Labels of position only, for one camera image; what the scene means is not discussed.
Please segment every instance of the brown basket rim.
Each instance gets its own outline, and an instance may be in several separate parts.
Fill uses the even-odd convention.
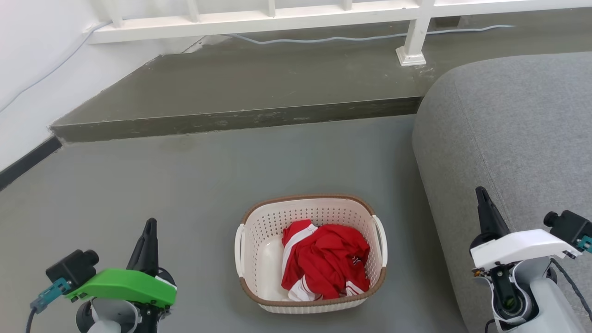
[[[366,210],[368,211],[368,213],[370,213],[370,215],[374,215],[374,210],[370,207],[370,205],[358,197],[349,196],[349,195],[345,195],[345,194],[310,194],[310,195],[302,195],[302,196],[287,196],[287,197],[280,197],[280,198],[261,201],[260,203],[254,205],[253,207],[251,207],[251,209],[249,209],[247,211],[247,213],[243,217],[243,220],[241,221],[241,224],[246,224],[246,221],[249,218],[249,216],[257,208],[264,206],[266,204],[278,203],[278,202],[282,202],[282,201],[293,201],[293,200],[302,200],[302,199],[320,199],[320,198],[327,198],[327,199],[340,198],[340,199],[352,200],[352,201],[355,201],[355,202],[361,204],[364,208],[366,208]],[[380,287],[382,286],[382,284],[384,282],[384,279],[386,278],[386,275],[387,275],[387,268],[382,267],[380,269],[380,276],[378,277],[378,281],[376,281],[374,286],[372,286],[365,293],[362,293],[359,295],[354,295],[354,296],[341,297],[341,298],[337,298],[337,299],[314,300],[314,301],[309,301],[309,302],[295,302],[295,301],[284,302],[284,301],[278,301],[278,300],[265,300],[265,299],[262,299],[261,297],[255,295],[254,292],[252,292],[251,289],[249,289],[249,286],[247,286],[247,282],[244,279],[244,277],[239,278],[239,281],[240,281],[241,287],[243,288],[243,290],[247,294],[247,296],[260,305],[283,306],[283,307],[287,307],[287,308],[300,308],[300,307],[308,307],[308,306],[335,305],[335,304],[340,304],[340,303],[348,303],[348,302],[354,302],[357,300],[366,299],[366,298],[372,296],[374,293],[376,293],[378,291],[378,289],[380,289]]]

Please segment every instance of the teal connector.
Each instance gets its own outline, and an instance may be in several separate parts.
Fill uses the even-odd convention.
[[[588,236],[582,237],[581,242],[578,244],[578,247],[583,249],[584,251],[588,251],[592,253],[592,238]]]
[[[65,278],[61,277],[55,281],[51,287],[45,289],[42,293],[39,294],[39,297],[31,302],[30,306],[32,309],[35,309],[35,313],[39,314],[41,311],[45,310],[49,303],[56,300],[61,295],[65,294],[68,290],[72,289],[70,284],[66,281]]]

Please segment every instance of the railing post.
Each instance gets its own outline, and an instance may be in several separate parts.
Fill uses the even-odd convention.
[[[418,1],[419,17],[409,22],[405,45],[397,48],[397,57],[401,66],[425,65],[422,47],[426,39],[427,28],[430,25],[432,7],[435,0]]]
[[[187,0],[187,7],[189,8],[189,19],[191,19],[191,22],[199,22],[200,12],[197,10],[197,0]]]
[[[118,0],[102,0],[103,7],[107,11],[109,18],[113,22],[115,28],[121,28],[123,26],[123,17],[121,17],[121,11],[119,9]]]
[[[275,0],[268,0],[268,9],[269,9],[268,15],[270,17],[275,17]]]
[[[352,10],[352,0],[343,0],[343,10],[350,11]]]

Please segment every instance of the white stripe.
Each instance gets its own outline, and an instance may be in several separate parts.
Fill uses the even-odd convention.
[[[317,300],[319,295],[308,290],[308,286],[303,278],[296,281],[288,291],[288,298],[295,301]]]
[[[296,245],[299,241],[302,241],[304,238],[310,236],[315,232],[318,228],[315,227],[313,224],[310,224],[305,229],[300,230],[299,232],[295,233],[292,238],[286,243],[284,248],[284,257],[282,259],[282,280],[284,279],[284,273],[286,272],[286,265],[288,264],[288,259],[292,254],[292,247]]]
[[[306,290],[309,293],[312,293],[312,291],[308,287],[308,284],[306,283],[306,275],[302,276],[302,286],[304,287],[304,290]]]
[[[354,292],[351,287],[345,287],[345,295],[346,296],[355,296],[359,295],[357,292]]]
[[[358,286],[356,286],[353,282],[351,281],[347,281],[345,283],[346,287],[350,287],[354,292],[357,292],[358,294],[363,294],[364,292],[362,291],[362,289],[360,289]]]

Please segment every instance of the wire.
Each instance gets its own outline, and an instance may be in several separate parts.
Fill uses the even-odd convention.
[[[29,314],[29,319],[27,319],[27,326],[25,327],[25,333],[31,333],[31,324],[33,323],[33,316],[35,315],[35,312],[37,311],[37,308],[33,307],[31,309],[31,313]]]
[[[86,43],[86,41],[88,40],[88,38],[91,36],[91,34],[93,32],[95,32],[95,30],[99,29],[99,28],[103,28],[104,26],[106,26],[107,24],[110,24],[111,21],[109,22],[103,22],[100,23],[98,25],[96,25],[95,27],[91,28],[88,33],[86,34],[86,36],[84,37],[84,39],[82,40],[82,42],[78,45],[78,47],[72,52],[70,53],[70,55],[68,55],[65,59],[63,59],[57,66],[54,66],[53,68],[51,68],[45,75],[43,75],[40,79],[36,80],[35,82],[33,82],[32,84],[29,84],[29,86],[27,86],[26,88],[24,88],[23,90],[21,90],[19,93],[15,94],[14,96],[12,96],[11,98],[8,99],[8,102],[5,103],[4,105],[2,105],[0,107],[0,113],[2,113],[4,110],[6,110],[7,107],[10,106],[10,104],[12,104],[12,102],[14,102],[23,92],[26,92],[27,90],[31,89],[34,85],[36,85],[37,83],[43,81],[46,77],[50,76],[53,72],[55,72],[58,68],[62,67],[62,65],[64,63],[66,63],[68,60],[70,60],[70,58],[76,54],[76,52],[78,52],[78,50],[80,50],[80,48],[84,45],[84,43]]]
[[[492,25],[491,27],[486,28],[471,28],[471,29],[450,29],[450,30],[440,30],[440,31],[429,31],[428,35],[438,35],[438,34],[448,34],[448,33],[479,33],[482,31],[487,31],[496,28],[512,28],[515,25]],[[365,37],[365,38],[351,38],[351,37],[330,37],[330,38],[323,38],[323,39],[311,39],[311,40],[301,40],[301,39],[274,39],[274,40],[267,40],[267,41],[258,41],[254,39],[250,39],[245,36],[237,35],[237,34],[228,34],[226,36],[242,39],[249,41],[251,43],[255,43],[257,45],[267,45],[267,44],[274,44],[274,43],[301,43],[301,44],[311,44],[311,43],[324,43],[326,41],[332,40],[348,40],[348,41],[367,41],[367,40],[377,40],[377,39],[388,39],[394,37],[404,37],[407,34],[394,34],[394,35],[386,35],[386,36],[374,36],[374,37]]]
[[[489,332],[489,325],[495,323],[495,319],[490,319],[487,323],[485,323],[485,333]]]
[[[567,280],[567,282],[569,284],[571,284],[571,287],[574,289],[575,294],[580,299],[580,302],[582,303],[582,306],[584,306],[584,310],[586,310],[586,312],[588,312],[588,317],[590,318],[590,321],[592,321],[592,311],[590,310],[590,307],[588,306],[588,303],[584,299],[584,296],[582,295],[582,293],[580,292],[580,290],[578,289],[578,287],[575,285],[575,282],[567,274],[567,272],[565,271],[565,269],[563,269],[563,267],[561,267],[561,265],[559,265],[559,263],[557,262],[557,260],[555,260],[555,258],[551,257],[551,262],[555,264],[555,266],[557,267],[557,269],[561,273],[563,273],[563,275],[565,276],[565,279]]]

